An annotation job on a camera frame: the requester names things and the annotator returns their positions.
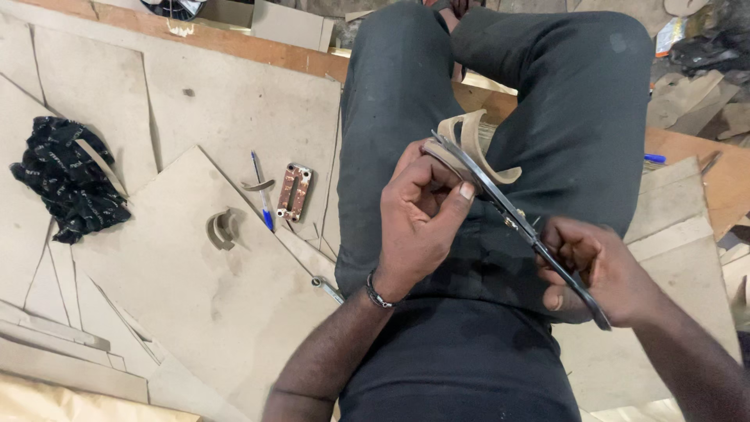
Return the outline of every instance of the pen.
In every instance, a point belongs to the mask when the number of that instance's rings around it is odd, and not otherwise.
[[[255,161],[255,151],[250,151],[250,157],[253,159],[253,167],[255,167],[255,177],[258,178],[258,183],[260,183],[260,172],[258,171],[258,163]],[[263,221],[265,222],[265,226],[270,230],[274,230],[274,221],[271,219],[271,213],[269,213],[269,205],[266,203],[266,193],[264,192],[265,189],[260,189],[260,199],[263,200]]]

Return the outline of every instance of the left hand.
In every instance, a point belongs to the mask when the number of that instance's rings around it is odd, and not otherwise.
[[[424,143],[406,148],[380,195],[383,245],[373,286],[388,302],[403,299],[446,259],[474,199],[474,186],[424,155]]]

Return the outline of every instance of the right hand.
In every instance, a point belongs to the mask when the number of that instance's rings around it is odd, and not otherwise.
[[[614,327],[648,322],[666,298],[611,228],[553,217],[544,227],[541,241],[570,273],[580,273]],[[536,263],[539,276],[550,283],[543,298],[547,309],[587,309],[562,277],[538,255]]]

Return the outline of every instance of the black pants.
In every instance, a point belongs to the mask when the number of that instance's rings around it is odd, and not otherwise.
[[[498,127],[487,161],[496,170],[522,167],[502,190],[529,222],[541,216],[541,230],[545,217],[565,215],[623,235],[641,180],[652,54],[643,26],[611,12],[475,8],[452,35],[422,5],[401,2],[371,14],[341,99],[336,279],[343,294],[377,265],[380,192],[404,148],[464,113],[450,84],[453,61],[518,89],[518,108]],[[548,315],[546,283],[535,274],[530,247],[488,202],[475,200],[450,255],[412,297],[485,300]]]

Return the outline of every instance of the black fabric with print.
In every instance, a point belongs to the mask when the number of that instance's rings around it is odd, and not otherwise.
[[[84,125],[58,117],[37,117],[28,149],[10,171],[42,197],[58,224],[54,240],[73,244],[84,234],[126,222],[126,201],[77,143],[85,140],[108,164],[115,163],[104,143]]]

